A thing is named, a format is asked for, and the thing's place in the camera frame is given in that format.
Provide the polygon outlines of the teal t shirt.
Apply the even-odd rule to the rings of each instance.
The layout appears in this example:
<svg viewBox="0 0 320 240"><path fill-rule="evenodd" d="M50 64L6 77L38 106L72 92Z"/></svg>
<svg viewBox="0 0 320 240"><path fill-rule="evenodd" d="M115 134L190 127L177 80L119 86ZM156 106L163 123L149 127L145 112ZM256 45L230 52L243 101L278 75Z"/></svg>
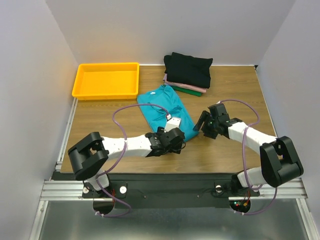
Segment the teal t shirt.
<svg viewBox="0 0 320 240"><path fill-rule="evenodd" d="M167 123L166 115L181 119L179 128L185 135L185 141L189 141L199 134L194 130L194 122L182 103L180 97L168 85L161 85L155 90L137 96L140 110L152 131L158 127L164 127Z"/></svg>

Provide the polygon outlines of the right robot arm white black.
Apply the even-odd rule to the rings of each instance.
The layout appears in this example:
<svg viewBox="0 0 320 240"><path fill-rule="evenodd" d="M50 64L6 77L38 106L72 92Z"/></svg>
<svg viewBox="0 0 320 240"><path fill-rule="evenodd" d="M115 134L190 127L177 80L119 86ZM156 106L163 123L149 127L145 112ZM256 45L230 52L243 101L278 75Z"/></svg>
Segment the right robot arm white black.
<svg viewBox="0 0 320 240"><path fill-rule="evenodd" d="M230 118L222 102L204 110L194 128L205 137L216 139L218 135L250 148L260 157L260 166L247 168L231 177L230 191L242 195L250 187L269 185L277 188L303 175L304 168L293 141L287 137L276 137L260 132L239 118Z"/></svg>

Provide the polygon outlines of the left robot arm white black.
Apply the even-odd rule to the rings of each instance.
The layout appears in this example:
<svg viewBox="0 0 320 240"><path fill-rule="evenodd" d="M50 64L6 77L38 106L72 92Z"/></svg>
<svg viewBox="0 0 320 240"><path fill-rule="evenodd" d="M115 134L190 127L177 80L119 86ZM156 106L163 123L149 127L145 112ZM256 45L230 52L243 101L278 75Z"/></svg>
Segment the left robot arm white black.
<svg viewBox="0 0 320 240"><path fill-rule="evenodd" d="M185 133L178 127L169 131L159 127L136 137L109 138L91 132L68 150L68 157L77 181L88 182L95 193L106 197L111 193L109 178L102 167L107 160L123 157L160 157L168 153L179 154L185 143Z"/></svg>

